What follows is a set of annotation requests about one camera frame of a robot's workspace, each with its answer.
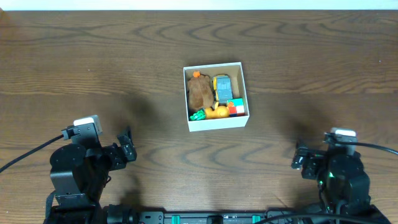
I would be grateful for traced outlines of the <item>green ribbed plastic cap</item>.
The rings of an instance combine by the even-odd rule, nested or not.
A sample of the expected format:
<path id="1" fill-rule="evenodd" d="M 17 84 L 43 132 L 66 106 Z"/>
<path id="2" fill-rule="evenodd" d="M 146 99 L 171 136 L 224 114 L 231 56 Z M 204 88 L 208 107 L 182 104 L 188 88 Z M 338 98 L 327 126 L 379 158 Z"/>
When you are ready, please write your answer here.
<path id="1" fill-rule="evenodd" d="M 199 110 L 196 113 L 193 113 L 190 117 L 190 121 L 201 121 L 206 119 L 205 110 Z"/>

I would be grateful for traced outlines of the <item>brown plush bear toy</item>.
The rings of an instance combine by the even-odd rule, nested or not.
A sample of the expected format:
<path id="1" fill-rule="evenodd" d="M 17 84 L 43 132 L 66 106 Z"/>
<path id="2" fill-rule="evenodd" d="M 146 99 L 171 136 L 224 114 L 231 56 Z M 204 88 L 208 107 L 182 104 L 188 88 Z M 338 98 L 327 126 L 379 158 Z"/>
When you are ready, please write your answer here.
<path id="1" fill-rule="evenodd" d="M 197 112 L 213 106 L 214 94 L 211 88 L 211 80 L 208 75 L 202 75 L 200 71 L 194 71 L 193 76 L 187 82 L 188 109 Z"/>

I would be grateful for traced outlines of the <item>colourful puzzle cube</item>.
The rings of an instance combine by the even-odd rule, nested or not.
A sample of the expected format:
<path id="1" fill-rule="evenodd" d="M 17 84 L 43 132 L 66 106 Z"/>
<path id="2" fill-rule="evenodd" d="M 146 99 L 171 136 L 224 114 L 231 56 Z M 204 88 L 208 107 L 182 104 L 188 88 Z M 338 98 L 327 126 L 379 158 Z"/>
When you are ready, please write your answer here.
<path id="1" fill-rule="evenodd" d="M 244 101 L 242 98 L 230 99 L 230 100 L 227 100 L 226 103 L 227 103 L 227 108 L 229 110 L 230 117 L 245 115 Z"/>

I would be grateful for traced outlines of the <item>orange rubber duck toy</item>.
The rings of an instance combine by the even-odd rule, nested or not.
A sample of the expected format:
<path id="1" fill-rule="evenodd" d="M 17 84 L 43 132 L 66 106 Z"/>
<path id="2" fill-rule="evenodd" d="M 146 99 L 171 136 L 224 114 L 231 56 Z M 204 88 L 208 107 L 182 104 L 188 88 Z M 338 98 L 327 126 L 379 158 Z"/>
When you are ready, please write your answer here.
<path id="1" fill-rule="evenodd" d="M 230 116 L 229 106 L 215 104 L 215 107 L 209 107 L 204 109 L 205 119 L 220 119 L 228 118 Z"/>

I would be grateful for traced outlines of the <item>yellow grey toy truck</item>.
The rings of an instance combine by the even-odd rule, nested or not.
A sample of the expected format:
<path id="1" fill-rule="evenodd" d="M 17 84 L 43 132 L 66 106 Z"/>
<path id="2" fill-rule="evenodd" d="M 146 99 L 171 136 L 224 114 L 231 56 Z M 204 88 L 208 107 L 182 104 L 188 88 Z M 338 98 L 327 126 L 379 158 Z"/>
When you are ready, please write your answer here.
<path id="1" fill-rule="evenodd" d="M 215 92 L 215 100 L 219 103 L 226 103 L 233 98 L 231 79 L 228 75 L 213 77 L 213 90 Z"/>

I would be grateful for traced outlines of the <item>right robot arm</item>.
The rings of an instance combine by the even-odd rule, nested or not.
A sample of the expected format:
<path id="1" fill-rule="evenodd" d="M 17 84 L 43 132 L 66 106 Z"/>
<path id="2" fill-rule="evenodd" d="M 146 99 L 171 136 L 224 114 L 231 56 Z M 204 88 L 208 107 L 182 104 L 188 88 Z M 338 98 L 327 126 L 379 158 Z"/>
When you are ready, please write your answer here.
<path id="1" fill-rule="evenodd" d="M 347 215 L 389 223 L 371 204 L 370 178 L 360 157 L 360 153 L 349 146 L 329 146 L 327 151 L 297 146 L 291 167 L 301 169 L 304 179 L 317 181 L 320 198 L 318 203 L 301 212 Z"/>

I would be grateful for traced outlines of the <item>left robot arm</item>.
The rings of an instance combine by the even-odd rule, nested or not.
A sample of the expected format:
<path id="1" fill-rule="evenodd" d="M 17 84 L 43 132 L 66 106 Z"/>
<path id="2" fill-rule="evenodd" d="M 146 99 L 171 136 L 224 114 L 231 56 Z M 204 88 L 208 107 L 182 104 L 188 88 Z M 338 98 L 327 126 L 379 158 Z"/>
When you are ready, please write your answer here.
<path id="1" fill-rule="evenodd" d="M 45 223 L 139 223 L 139 215 L 124 205 L 102 207 L 109 173 L 137 159 L 130 128 L 117 136 L 118 143 L 102 146 L 93 123 L 69 126 L 62 131 L 70 144 L 50 157 L 50 178 L 55 190 L 46 199 Z"/>

